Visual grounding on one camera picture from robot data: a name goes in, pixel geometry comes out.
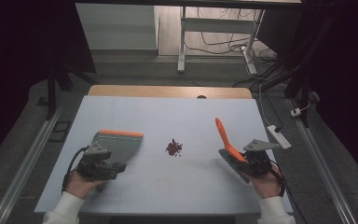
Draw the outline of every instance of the sleeve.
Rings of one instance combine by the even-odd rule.
[[[63,192],[54,210],[46,212],[43,224],[78,224],[77,214],[84,200]]]
[[[282,197],[272,197],[259,201],[261,218],[258,224],[296,224],[295,218],[284,211]]]

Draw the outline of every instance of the white power strip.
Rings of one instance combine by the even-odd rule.
[[[275,133],[275,129],[276,129],[275,125],[270,125],[267,127],[267,130],[269,130],[269,132],[275,138],[275,140],[278,142],[278,144],[281,146],[281,148],[287,149],[287,148],[291,147],[292,145],[290,145],[290,143],[286,140],[286,138],[283,136],[283,134]]]

